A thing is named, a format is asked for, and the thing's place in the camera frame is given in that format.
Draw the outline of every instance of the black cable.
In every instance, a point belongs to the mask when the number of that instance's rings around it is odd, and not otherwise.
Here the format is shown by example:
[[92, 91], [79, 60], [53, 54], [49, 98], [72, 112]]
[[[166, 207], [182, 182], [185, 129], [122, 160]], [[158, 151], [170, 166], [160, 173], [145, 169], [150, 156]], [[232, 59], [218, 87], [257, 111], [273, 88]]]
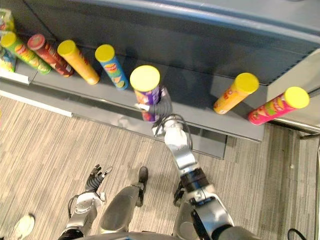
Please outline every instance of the black cable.
[[71, 218], [71, 207], [72, 207], [72, 203], [74, 202], [74, 199], [79, 197], [79, 195], [74, 195], [72, 198], [69, 199], [69, 202], [68, 202], [68, 216], [69, 216], [69, 219]]
[[296, 233], [302, 240], [307, 240], [305, 236], [301, 232], [299, 232], [297, 229], [290, 228], [287, 234], [288, 240], [293, 240], [294, 238], [292, 237], [292, 234]]
[[190, 128], [189, 128], [187, 122], [185, 121], [185, 119], [179, 114], [173, 113], [173, 114], [168, 115], [166, 118], [163, 118], [161, 120], [160, 124], [158, 125], [158, 127], [155, 130], [155, 136], [157, 136], [161, 126], [164, 127], [166, 122], [168, 122], [170, 120], [173, 120], [172, 118], [169, 118], [169, 117], [173, 117], [174, 120], [182, 123], [185, 126], [185, 128], [186, 128], [186, 130], [188, 132], [188, 145], [189, 145], [189, 148], [192, 150], [193, 149], [193, 141], [192, 141], [192, 137], [191, 137]]

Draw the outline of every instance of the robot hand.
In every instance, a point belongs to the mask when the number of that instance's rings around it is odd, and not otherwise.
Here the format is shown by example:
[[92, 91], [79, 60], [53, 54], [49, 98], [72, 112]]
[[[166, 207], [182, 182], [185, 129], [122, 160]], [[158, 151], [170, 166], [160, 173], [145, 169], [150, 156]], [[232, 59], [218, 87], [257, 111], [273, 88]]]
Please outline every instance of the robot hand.
[[141, 111], [147, 111], [151, 114], [156, 114], [160, 116], [160, 119], [163, 119], [170, 114], [172, 114], [172, 102], [168, 90], [165, 86], [162, 86], [160, 89], [160, 101], [155, 105], [145, 105], [141, 103], [135, 104], [135, 106]]
[[111, 171], [112, 166], [108, 167], [108, 169], [102, 174], [100, 165], [96, 165], [92, 169], [88, 179], [86, 180], [85, 190], [96, 192], [103, 180], [105, 179], [106, 175], [109, 174]]

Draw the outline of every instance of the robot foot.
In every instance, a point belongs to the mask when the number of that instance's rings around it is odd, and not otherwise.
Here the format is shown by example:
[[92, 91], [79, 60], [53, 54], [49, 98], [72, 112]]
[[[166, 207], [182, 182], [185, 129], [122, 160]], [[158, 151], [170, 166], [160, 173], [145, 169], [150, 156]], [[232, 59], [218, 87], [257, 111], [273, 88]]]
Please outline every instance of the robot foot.
[[139, 197], [136, 202], [137, 207], [142, 207], [144, 204], [144, 194], [146, 192], [146, 185], [148, 181], [148, 168], [145, 166], [141, 167], [139, 170], [139, 185], [140, 185], [140, 190], [139, 190]]

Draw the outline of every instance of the striped carpet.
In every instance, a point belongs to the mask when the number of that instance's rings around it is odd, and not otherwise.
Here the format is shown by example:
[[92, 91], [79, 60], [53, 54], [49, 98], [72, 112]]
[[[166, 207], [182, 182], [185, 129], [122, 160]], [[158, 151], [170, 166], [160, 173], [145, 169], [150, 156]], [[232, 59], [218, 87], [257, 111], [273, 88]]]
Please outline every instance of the striped carpet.
[[[55, 240], [67, 223], [70, 197], [84, 190], [92, 167], [113, 166], [101, 186], [107, 204], [149, 168], [144, 205], [134, 212], [130, 231], [171, 234], [178, 209], [173, 158], [164, 143], [80, 118], [68, 118], [0, 98], [0, 236], [33, 213], [28, 240]], [[195, 153], [236, 225], [262, 239], [283, 240], [289, 228], [314, 237], [318, 139], [267, 124], [261, 144], [229, 137], [224, 160]]]

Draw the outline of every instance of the pringles can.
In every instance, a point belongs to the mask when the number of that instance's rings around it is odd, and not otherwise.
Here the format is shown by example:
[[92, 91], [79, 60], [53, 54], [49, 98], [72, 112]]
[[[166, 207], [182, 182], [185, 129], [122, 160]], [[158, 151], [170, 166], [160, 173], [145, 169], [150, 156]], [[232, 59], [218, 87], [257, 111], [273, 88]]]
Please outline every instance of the pringles can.
[[214, 103], [213, 110], [217, 114], [226, 114], [235, 105], [255, 92], [259, 87], [258, 78], [248, 72], [239, 74], [231, 86]]
[[[158, 69], [150, 65], [137, 67], [130, 75], [130, 84], [134, 89], [139, 104], [155, 105], [160, 100], [160, 73]], [[154, 123], [159, 116], [148, 112], [142, 112], [144, 121]]]
[[33, 50], [40, 58], [64, 77], [74, 74], [74, 69], [64, 60], [45, 39], [42, 34], [30, 37], [28, 48]]
[[99, 75], [82, 55], [74, 41], [63, 41], [59, 44], [57, 52], [88, 84], [94, 85], [99, 82]]
[[250, 112], [248, 120], [254, 125], [261, 125], [296, 109], [305, 108], [309, 101], [309, 95], [304, 89], [292, 86], [279, 96]]
[[8, 32], [1, 38], [1, 46], [9, 50], [9, 52], [16, 55], [19, 59], [36, 69], [41, 74], [48, 74], [50, 72], [51, 67], [33, 51], [27, 48], [27, 46], [14, 32]]
[[109, 44], [99, 46], [95, 51], [95, 58], [108, 74], [114, 86], [118, 90], [124, 90], [129, 83], [126, 75], [115, 56], [115, 49]]

